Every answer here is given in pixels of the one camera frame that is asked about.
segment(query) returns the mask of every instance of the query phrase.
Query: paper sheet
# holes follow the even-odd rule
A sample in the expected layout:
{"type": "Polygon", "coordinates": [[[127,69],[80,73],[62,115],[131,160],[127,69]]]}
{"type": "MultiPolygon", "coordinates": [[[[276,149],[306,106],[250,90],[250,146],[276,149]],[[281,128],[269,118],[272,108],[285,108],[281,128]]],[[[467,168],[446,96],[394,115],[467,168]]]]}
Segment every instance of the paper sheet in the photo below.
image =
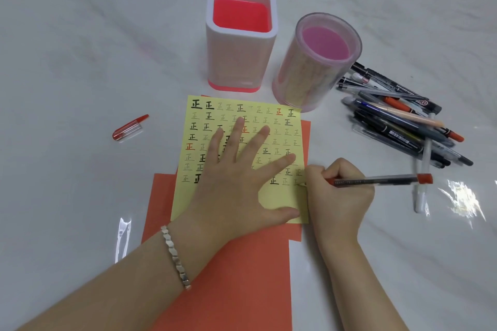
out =
{"type": "Polygon", "coordinates": [[[289,153],[297,156],[291,166],[262,187],[259,192],[260,203],[270,209],[283,206],[297,208],[300,210],[300,217],[289,222],[307,223],[307,192],[298,185],[305,182],[300,109],[279,104],[201,96],[188,96],[171,220],[180,215],[190,202],[202,176],[212,135],[218,127],[224,130],[225,135],[219,147],[219,153],[222,154],[239,116],[245,118],[239,152],[261,127],[268,125],[271,128],[270,135],[253,161],[253,169],[289,153]]]}

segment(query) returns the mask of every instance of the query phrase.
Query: silver bracelet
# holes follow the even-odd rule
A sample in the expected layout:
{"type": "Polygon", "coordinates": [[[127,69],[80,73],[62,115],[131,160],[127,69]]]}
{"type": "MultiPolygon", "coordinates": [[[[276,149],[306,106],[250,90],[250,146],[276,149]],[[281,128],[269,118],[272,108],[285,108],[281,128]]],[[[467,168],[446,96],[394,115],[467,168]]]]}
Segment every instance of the silver bracelet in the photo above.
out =
{"type": "Polygon", "coordinates": [[[190,285],[190,280],[188,280],[188,276],[186,276],[185,269],[183,265],[181,264],[181,260],[178,258],[178,252],[174,248],[174,243],[171,240],[171,236],[169,235],[169,230],[167,230],[166,226],[160,227],[160,230],[162,230],[162,234],[165,239],[165,244],[169,247],[169,252],[171,253],[172,260],[174,261],[174,264],[176,265],[176,269],[179,272],[179,277],[181,278],[183,285],[186,290],[189,290],[191,288],[190,285]]]}

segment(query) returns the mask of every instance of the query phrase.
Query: red paper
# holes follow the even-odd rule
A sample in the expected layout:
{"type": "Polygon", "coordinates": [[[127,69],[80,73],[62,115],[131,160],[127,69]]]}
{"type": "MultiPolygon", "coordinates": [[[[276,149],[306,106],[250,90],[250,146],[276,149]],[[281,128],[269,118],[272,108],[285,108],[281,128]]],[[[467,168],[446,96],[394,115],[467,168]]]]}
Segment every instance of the red paper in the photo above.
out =
{"type": "MultiPolygon", "coordinates": [[[[302,121],[307,165],[311,123],[302,121]]],[[[155,174],[142,243],[171,221],[176,174],[155,174]]],[[[152,331],[290,331],[292,303],[288,240],[301,224],[261,230],[224,246],[157,319],[152,331]]]]}

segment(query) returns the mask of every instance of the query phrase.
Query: pile of pens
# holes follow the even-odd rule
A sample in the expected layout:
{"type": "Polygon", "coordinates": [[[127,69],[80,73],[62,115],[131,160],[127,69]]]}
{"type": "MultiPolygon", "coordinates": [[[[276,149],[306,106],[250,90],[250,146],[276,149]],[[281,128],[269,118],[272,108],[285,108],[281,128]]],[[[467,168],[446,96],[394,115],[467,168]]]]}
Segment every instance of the pile of pens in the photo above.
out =
{"type": "Polygon", "coordinates": [[[338,88],[353,92],[342,102],[354,112],[354,131],[380,141],[419,160],[444,168],[452,162],[473,162],[452,149],[464,138],[433,119],[442,107],[382,74],[355,63],[338,88]]]}

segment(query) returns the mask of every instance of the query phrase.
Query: table surface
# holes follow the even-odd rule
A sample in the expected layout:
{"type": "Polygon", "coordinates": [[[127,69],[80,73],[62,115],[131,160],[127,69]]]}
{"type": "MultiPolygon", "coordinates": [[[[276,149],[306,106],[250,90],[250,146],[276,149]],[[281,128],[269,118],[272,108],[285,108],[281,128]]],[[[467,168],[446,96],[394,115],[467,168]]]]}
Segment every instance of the table surface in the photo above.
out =
{"type": "MultiPolygon", "coordinates": [[[[277,0],[262,89],[206,81],[206,0],[0,0],[0,329],[11,330],[140,244],[154,173],[174,173],[188,94],[275,102],[270,83],[297,20],[322,11],[360,34],[360,61],[428,95],[466,137],[472,167],[433,169],[429,217],[413,190],[384,187],[360,230],[378,278],[412,329],[497,324],[497,0],[277,0]],[[112,131],[150,114],[122,144],[112,131]]],[[[309,162],[343,156],[366,175],[413,160],[351,131],[342,94],[303,116],[309,162]]],[[[290,241],[293,327],[339,329],[308,227],[290,241]]]]}

